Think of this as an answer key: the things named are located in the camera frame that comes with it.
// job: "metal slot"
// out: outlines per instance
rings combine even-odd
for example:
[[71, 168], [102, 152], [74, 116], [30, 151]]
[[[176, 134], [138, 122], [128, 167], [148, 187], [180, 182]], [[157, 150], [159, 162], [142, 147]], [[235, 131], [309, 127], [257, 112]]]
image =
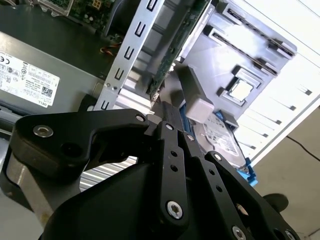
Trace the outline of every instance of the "metal slot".
[[246, 56], [248, 59], [250, 59], [254, 65], [260, 69], [262, 72], [267, 72], [272, 74], [273, 76], [277, 76], [278, 73], [277, 71], [275, 71], [274, 69], [272, 69], [271, 67], [269, 67], [267, 64], [264, 64], [263, 62], [261, 62], [259, 59], [254, 59], [252, 56], [250, 56], [249, 54], [247, 54], [246, 52], [244, 52], [243, 50], [241, 50], [240, 48], [236, 47], [235, 45], [233, 45], [231, 42], [229, 42], [228, 40], [226, 40], [224, 37], [220, 36], [218, 33], [214, 32], [212, 34], [212, 37], [218, 39], [219, 41], [225, 43], [226, 45], [228, 45], [229, 47], [233, 48], [234, 50], [236, 50], [238, 53]]
[[124, 55], [124, 58], [125, 59], [128, 59], [128, 60], [130, 60], [130, 58], [131, 58], [131, 56], [132, 56], [132, 54], [134, 53], [134, 48], [132, 48], [132, 49], [130, 49], [131, 47], [130, 46], [128, 46], [128, 48], [127, 48], [127, 50], [126, 50], [126, 52], [125, 52], [125, 55]]
[[150, 1], [148, 2], [148, 5], [146, 6], [146, 9], [148, 9], [149, 11], [152, 12], [152, 11], [154, 10], [157, 2], [158, 2], [158, 0], [150, 0]]
[[227, 10], [228, 14], [232, 15], [234, 18], [236, 18], [237, 20], [239, 20], [241, 23], [243, 23], [245, 26], [247, 26], [249, 29], [251, 29], [252, 31], [254, 31], [255, 33], [259, 34], [261, 37], [263, 37], [264, 39], [268, 40], [272, 45], [275, 45], [278, 49], [282, 50], [283, 52], [285, 52], [289, 57], [294, 57], [296, 55], [296, 53], [290, 49], [288, 49], [286, 44], [280, 44], [277, 40], [274, 40], [272, 38], [270, 38], [268, 35], [266, 35], [264, 32], [262, 32], [261, 30], [259, 30], [258, 28], [256, 28], [254, 25], [252, 25], [250, 22], [246, 21], [242, 16], [240, 16], [239, 14], [237, 14], [234, 10], [232, 10], [231, 8], [229, 8]]
[[101, 105], [101, 110], [107, 110], [108, 106], [109, 106], [109, 102], [106, 103], [106, 101], [103, 101]]
[[137, 26], [137, 28], [136, 28], [136, 30], [135, 30], [135, 33], [134, 33], [134, 34], [140, 38], [141, 35], [142, 35], [142, 33], [143, 33], [144, 30], [145, 30], [145, 27], [146, 27], [146, 25], [143, 24], [143, 23], [140, 21], [139, 24], [138, 24], [138, 26]]
[[116, 74], [115, 74], [114, 78], [117, 79], [117, 80], [120, 80], [123, 74], [124, 74], [124, 71], [123, 71], [123, 70], [121, 71], [121, 69], [118, 68], [118, 70], [116, 71]]

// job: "black cable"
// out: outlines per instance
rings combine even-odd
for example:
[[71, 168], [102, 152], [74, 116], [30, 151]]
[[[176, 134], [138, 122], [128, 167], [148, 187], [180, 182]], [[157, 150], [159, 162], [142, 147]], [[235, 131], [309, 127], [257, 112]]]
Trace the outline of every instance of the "black cable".
[[320, 162], [320, 159], [318, 157], [316, 157], [315, 155], [313, 155], [311, 152], [309, 152], [305, 146], [303, 146], [300, 142], [298, 142], [297, 140], [293, 139], [292, 137], [286, 136], [288, 139], [290, 139], [291, 141], [295, 142], [296, 144], [298, 144], [303, 150], [306, 151], [307, 154], [309, 154], [310, 156], [314, 157], [316, 160], [318, 160]]

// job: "bolt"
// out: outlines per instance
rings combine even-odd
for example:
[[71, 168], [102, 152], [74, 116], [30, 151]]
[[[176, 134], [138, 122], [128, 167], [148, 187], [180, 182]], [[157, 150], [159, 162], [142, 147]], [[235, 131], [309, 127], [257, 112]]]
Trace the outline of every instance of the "bolt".
[[232, 228], [232, 232], [237, 240], [246, 240], [247, 239], [244, 232], [237, 226], [234, 226]]
[[194, 140], [195, 140], [194, 137], [191, 136], [191, 135], [187, 135], [187, 137], [188, 137], [188, 139], [189, 139], [190, 141], [194, 141]]
[[168, 213], [170, 214], [170, 216], [173, 217], [174, 219], [181, 219], [182, 218], [182, 214], [183, 214], [182, 208], [175, 201], [169, 201], [166, 204], [166, 209], [167, 209]]
[[296, 238], [292, 235], [291, 232], [289, 232], [288, 230], [285, 230], [286, 235], [290, 238], [290, 240], [296, 240]]
[[173, 126], [171, 126], [171, 125], [170, 125], [170, 124], [168, 124], [168, 123], [167, 123], [165, 126], [166, 126], [166, 128], [167, 128], [167, 129], [170, 129], [170, 130], [173, 130], [173, 129], [174, 129], [174, 127], [173, 127]]
[[135, 118], [138, 119], [140, 122], [144, 122], [145, 121], [145, 119], [140, 115], [135, 116]]
[[214, 158], [218, 161], [221, 161], [221, 157], [218, 154], [213, 154]]
[[49, 126], [38, 125], [33, 128], [33, 133], [41, 138], [49, 138], [54, 134], [54, 131]]

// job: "rectangular slot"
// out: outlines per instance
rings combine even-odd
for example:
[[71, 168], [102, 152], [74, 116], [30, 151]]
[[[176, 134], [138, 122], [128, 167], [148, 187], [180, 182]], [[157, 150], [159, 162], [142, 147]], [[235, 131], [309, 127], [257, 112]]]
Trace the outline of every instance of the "rectangular slot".
[[125, 51], [124, 58], [130, 60], [130, 58], [131, 58], [132, 54], [134, 53], [134, 51], [135, 51], [134, 48], [131, 49], [131, 47], [128, 46], [128, 48]]
[[141, 21], [139, 22], [138, 26], [136, 27], [136, 30], [135, 30], [135, 35], [138, 36], [139, 38], [141, 37], [142, 33], [144, 32], [146, 28], [146, 25], [143, 24]]
[[102, 105], [101, 105], [101, 110], [107, 110], [107, 107], [109, 105], [109, 102], [106, 103], [106, 101], [103, 101]]
[[124, 70], [121, 70], [120, 68], [118, 68], [114, 78], [117, 79], [117, 80], [120, 80], [123, 74], [124, 74]]
[[148, 5], [146, 6], [146, 9], [152, 12], [155, 9], [157, 2], [158, 0], [149, 0]]

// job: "power supply label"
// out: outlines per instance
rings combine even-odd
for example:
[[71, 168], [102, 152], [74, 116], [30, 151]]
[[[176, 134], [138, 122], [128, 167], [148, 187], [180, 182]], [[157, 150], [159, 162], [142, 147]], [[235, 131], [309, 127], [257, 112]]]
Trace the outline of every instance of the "power supply label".
[[40, 105], [52, 106], [60, 78], [0, 52], [0, 90]]
[[211, 114], [204, 123], [206, 139], [215, 147], [223, 149], [234, 156], [239, 156], [235, 140], [226, 129], [225, 123], [215, 114]]

